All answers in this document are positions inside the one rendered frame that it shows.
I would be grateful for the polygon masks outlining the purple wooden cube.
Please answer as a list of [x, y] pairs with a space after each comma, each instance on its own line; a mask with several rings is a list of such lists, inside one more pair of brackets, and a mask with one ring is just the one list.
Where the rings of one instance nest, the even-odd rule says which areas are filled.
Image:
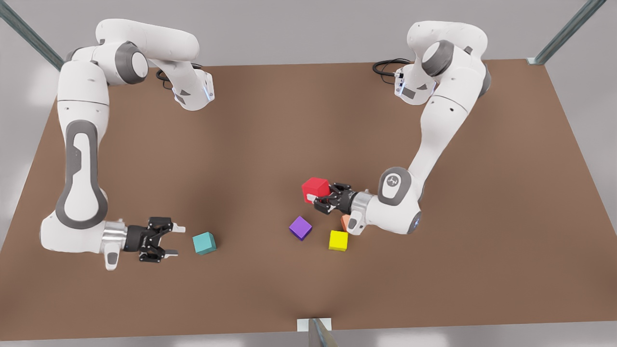
[[302, 216], [298, 216], [289, 226], [289, 230], [302, 241], [311, 232], [312, 226]]

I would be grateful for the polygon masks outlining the teal wooden cube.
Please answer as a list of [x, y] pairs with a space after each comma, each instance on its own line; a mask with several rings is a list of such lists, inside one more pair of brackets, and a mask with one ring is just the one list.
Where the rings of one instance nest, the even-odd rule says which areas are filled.
[[204, 255], [217, 249], [214, 235], [205, 232], [192, 237], [192, 243], [196, 254]]

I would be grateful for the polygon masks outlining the yellow wooden cube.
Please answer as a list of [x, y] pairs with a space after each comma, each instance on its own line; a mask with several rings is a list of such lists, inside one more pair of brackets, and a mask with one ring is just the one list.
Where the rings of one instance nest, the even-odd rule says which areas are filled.
[[346, 231], [330, 231], [329, 250], [346, 251], [348, 249], [349, 234]]

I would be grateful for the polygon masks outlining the red wooden cube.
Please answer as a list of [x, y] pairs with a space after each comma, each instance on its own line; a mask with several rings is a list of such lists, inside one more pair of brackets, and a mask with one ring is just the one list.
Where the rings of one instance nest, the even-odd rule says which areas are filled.
[[320, 196], [328, 196], [331, 193], [330, 184], [328, 180], [322, 179], [322, 178], [312, 177], [309, 180], [307, 180], [304, 184], [302, 184], [301, 187], [302, 187], [304, 201], [306, 203], [313, 203], [313, 202], [308, 202], [307, 195], [316, 195], [320, 197]]

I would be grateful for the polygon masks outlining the silver frame post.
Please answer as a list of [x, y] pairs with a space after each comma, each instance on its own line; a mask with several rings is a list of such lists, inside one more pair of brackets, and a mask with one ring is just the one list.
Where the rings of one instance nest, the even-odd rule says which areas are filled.
[[308, 332], [308, 347], [339, 347], [333, 338], [332, 318], [297, 319], [298, 332]]
[[526, 62], [531, 66], [546, 64], [606, 2], [607, 0], [586, 0], [549, 43], [536, 56], [526, 58]]
[[0, 0], [0, 18], [4, 20], [23, 40], [35, 49], [56, 70], [60, 71], [64, 60], [34, 31], [5, 0]]

